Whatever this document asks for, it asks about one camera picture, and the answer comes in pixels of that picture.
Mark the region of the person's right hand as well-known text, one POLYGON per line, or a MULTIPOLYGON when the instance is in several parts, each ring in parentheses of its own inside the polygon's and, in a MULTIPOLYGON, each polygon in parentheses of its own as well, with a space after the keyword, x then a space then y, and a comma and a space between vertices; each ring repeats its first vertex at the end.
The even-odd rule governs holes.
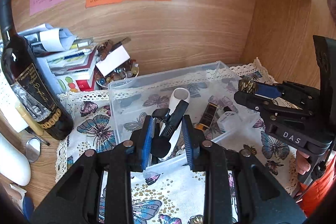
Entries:
POLYGON ((298 174, 304 175, 311 169, 311 164, 308 162, 309 155, 299 150, 296 151, 295 168, 298 174))

